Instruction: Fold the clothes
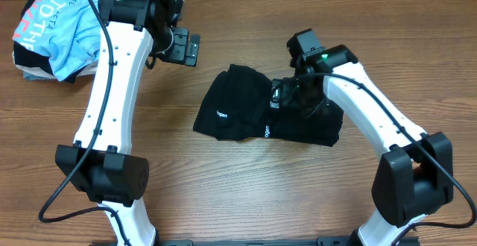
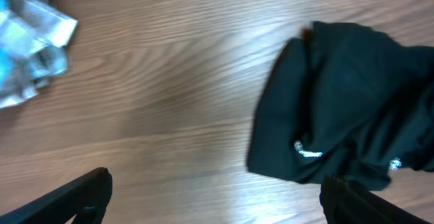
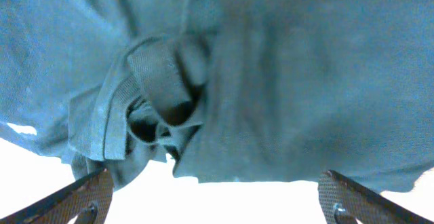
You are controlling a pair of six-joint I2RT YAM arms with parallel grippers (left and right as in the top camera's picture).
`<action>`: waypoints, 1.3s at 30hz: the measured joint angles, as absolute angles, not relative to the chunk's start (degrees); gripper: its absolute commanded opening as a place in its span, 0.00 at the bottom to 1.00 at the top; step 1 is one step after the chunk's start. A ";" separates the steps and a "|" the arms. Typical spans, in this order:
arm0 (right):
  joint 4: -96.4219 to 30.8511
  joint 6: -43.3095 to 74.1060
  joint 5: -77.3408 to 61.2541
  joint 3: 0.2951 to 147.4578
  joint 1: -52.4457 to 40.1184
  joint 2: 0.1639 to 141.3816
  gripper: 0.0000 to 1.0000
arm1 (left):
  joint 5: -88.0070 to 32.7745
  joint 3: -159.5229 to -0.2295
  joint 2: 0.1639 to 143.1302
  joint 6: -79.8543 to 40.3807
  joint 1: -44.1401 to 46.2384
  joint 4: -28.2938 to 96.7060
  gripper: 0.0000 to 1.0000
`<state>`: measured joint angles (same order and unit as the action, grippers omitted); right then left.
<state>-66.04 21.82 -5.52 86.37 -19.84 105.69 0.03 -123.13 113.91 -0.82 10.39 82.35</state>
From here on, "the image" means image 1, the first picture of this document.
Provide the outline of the black polo shirt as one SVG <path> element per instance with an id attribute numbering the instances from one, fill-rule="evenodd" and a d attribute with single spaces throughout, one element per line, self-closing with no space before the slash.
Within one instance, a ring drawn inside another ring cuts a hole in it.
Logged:
<path id="1" fill-rule="evenodd" d="M 339 140 L 343 110 L 331 103 L 328 115 L 301 116 L 296 108 L 274 113 L 272 81 L 248 66 L 232 64 L 213 81 L 193 125 L 193 131 L 217 140 L 283 139 L 332 147 Z"/>

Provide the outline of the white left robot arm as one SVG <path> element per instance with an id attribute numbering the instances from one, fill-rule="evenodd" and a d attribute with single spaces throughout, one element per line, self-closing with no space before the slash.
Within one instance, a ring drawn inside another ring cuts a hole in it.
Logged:
<path id="1" fill-rule="evenodd" d="M 72 145 L 57 147 L 66 181 L 105 212 L 117 245 L 158 245 L 143 196 L 149 164 L 132 155 L 132 120 L 144 69 L 194 66 L 200 37 L 178 25 L 184 0 L 98 0 L 101 48 L 89 103 Z"/>

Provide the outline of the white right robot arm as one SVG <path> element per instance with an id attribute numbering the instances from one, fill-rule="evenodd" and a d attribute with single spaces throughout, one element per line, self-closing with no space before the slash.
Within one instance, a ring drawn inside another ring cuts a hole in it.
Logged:
<path id="1" fill-rule="evenodd" d="M 372 185 L 376 207 L 348 236 L 320 236 L 318 245 L 418 245 L 410 230 L 453 199 L 452 144 L 441 132 L 427 133 L 374 85 L 345 45 L 287 45 L 292 78 L 272 83 L 271 112 L 288 108 L 303 118 L 329 119 L 332 107 L 346 113 L 379 161 Z"/>

